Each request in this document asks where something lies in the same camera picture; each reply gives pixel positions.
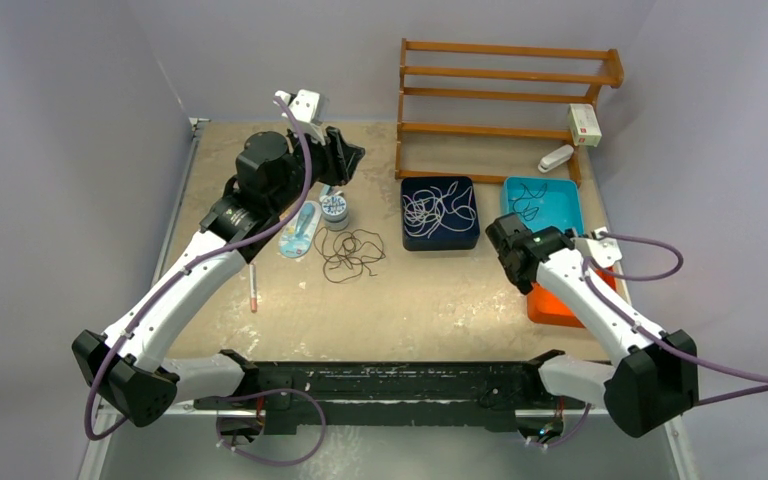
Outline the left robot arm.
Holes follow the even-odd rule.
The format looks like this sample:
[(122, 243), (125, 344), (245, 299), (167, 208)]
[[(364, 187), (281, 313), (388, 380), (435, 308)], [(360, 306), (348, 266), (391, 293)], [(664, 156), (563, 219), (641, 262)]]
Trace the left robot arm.
[(253, 364), (232, 350), (175, 360), (168, 351), (204, 304), (281, 231), (290, 207), (314, 183), (343, 186), (364, 148), (336, 127), (319, 143), (292, 131), (250, 136), (222, 197), (201, 220), (184, 253), (137, 305), (102, 333), (81, 332), (72, 351), (93, 396), (123, 420), (145, 427), (179, 402), (221, 397), (244, 409), (257, 399)]

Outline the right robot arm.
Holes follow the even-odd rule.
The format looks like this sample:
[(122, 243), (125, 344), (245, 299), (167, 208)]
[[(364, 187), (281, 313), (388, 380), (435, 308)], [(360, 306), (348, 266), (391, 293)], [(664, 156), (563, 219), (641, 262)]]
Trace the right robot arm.
[(523, 294), (535, 287), (549, 291), (609, 359), (543, 356), (521, 381), (529, 404), (544, 407), (563, 396), (604, 408), (634, 438), (699, 405), (695, 341), (647, 319), (596, 273), (596, 238), (556, 227), (533, 231), (515, 214), (497, 218), (485, 233), (510, 283)]

